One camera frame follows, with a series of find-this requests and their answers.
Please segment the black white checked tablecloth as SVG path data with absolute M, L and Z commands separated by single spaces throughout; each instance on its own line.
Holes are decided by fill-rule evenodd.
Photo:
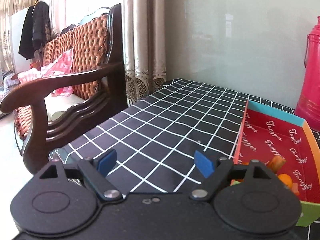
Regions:
M 256 96 L 172 80 L 49 157 L 72 163 L 115 149 L 117 163 L 107 178 L 122 193 L 189 191 L 203 180 L 193 163 L 195 151 L 234 157 L 247 99 L 293 113 Z

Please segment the carrot piece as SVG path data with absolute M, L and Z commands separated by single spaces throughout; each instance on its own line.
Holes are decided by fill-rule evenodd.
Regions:
M 299 195 L 300 195 L 299 186 L 298 186 L 297 183 L 293 183 L 293 184 L 292 184 L 291 191 L 292 191 L 296 196 L 299 196 Z
M 286 160 L 279 155 L 276 155 L 272 158 L 271 161 L 267 163 L 267 167 L 273 172 L 277 173 L 286 163 Z

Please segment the wooden woven sofa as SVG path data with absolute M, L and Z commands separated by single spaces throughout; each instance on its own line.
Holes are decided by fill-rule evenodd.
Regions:
M 63 47 L 74 51 L 70 74 L 44 77 L 15 87 L 1 102 L 10 113 L 30 107 L 29 131 L 21 156 L 27 170 L 35 174 L 49 153 L 80 137 L 127 107 L 121 5 L 59 37 Z M 45 98 L 53 91 L 73 87 L 82 103 L 69 107 L 58 119 L 49 121 Z

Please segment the pink thermos flask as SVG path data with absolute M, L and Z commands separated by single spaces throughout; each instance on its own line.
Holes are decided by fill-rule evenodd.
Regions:
M 305 76 L 295 115 L 305 119 L 312 129 L 319 131 L 319 17 L 317 20 L 317 24 L 307 35 Z

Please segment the colourful red cardboard tray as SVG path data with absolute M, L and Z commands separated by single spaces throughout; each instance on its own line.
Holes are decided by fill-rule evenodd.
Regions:
M 249 100 L 240 126 L 234 163 L 252 159 L 267 164 L 274 156 L 286 160 L 278 174 L 299 186 L 302 213 L 298 226 L 319 219 L 319 146 L 308 123 L 293 114 Z

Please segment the black hanging coat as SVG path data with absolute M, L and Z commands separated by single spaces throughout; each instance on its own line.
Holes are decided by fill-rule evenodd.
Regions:
M 40 1 L 28 8 L 18 53 L 26 60 L 33 59 L 35 51 L 44 48 L 51 39 L 49 7 Z

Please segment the pink plastic bag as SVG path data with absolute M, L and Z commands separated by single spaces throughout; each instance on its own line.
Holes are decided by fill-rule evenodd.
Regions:
M 73 49 L 65 51 L 53 63 L 41 67 L 41 70 L 32 68 L 25 72 L 21 72 L 17 75 L 17 79 L 20 83 L 26 83 L 28 81 L 44 77 L 70 74 L 72 70 L 73 56 Z

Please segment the beige curtain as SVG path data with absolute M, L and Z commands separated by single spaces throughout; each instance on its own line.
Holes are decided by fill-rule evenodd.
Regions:
M 121 3 L 127 103 L 159 90 L 166 81 L 165 1 Z

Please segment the large orange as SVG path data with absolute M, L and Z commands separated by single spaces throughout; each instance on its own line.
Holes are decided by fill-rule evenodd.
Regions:
M 288 174 L 279 174 L 278 179 L 284 183 L 289 189 L 293 187 L 293 180 Z

